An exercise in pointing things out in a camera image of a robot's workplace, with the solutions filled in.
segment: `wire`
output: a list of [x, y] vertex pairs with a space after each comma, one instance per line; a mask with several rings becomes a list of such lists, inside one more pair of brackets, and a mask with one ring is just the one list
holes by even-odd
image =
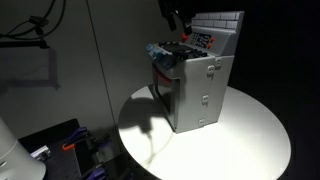
[[37, 40], [37, 39], [42, 39], [48, 35], [50, 35], [51, 33], [53, 33], [58, 27], [59, 25], [61, 24], [62, 22], [62, 19], [64, 17], [64, 12], [65, 12], [65, 9], [66, 9], [66, 0], [63, 0], [63, 7], [62, 7], [62, 11], [61, 11], [61, 14], [60, 14], [60, 17], [59, 17], [59, 20], [57, 22], [57, 24], [47, 33], [41, 35], [41, 36], [38, 36], [38, 37], [32, 37], [32, 38], [19, 38], [19, 37], [10, 37], [11, 39], [15, 39], [15, 40]]
[[44, 17], [42, 18], [42, 20], [41, 20], [37, 25], [33, 26], [32, 28], [30, 28], [30, 29], [28, 29], [28, 30], [26, 30], [26, 31], [24, 31], [24, 32], [17, 33], [17, 34], [12, 34], [12, 35], [3, 35], [3, 34], [0, 34], [0, 37], [5, 36], [5, 37], [7, 37], [7, 38], [15, 39], [16, 36], [22, 36], [22, 35], [25, 35], [25, 34], [28, 34], [28, 33], [32, 32], [33, 30], [35, 30], [37, 27], [39, 27], [39, 25], [41, 25], [41, 24], [47, 19], [47, 17], [49, 16], [49, 14], [50, 14], [51, 11], [52, 11], [52, 8], [53, 8], [55, 2], [56, 2], [56, 0], [52, 0], [52, 1], [51, 1], [51, 4], [50, 4], [50, 6], [49, 6], [48, 11], [46, 12], [46, 14], [45, 14]]
[[18, 25], [17, 25], [16, 27], [14, 27], [11, 31], [7, 32], [7, 33], [4, 34], [4, 35], [0, 35], [0, 38], [7, 37], [9, 34], [11, 34], [13, 31], [15, 31], [16, 29], [18, 29], [20, 26], [22, 26], [22, 25], [24, 25], [24, 24], [26, 24], [26, 23], [28, 23], [28, 22], [29, 22], [29, 21], [24, 21], [24, 22], [18, 24]]

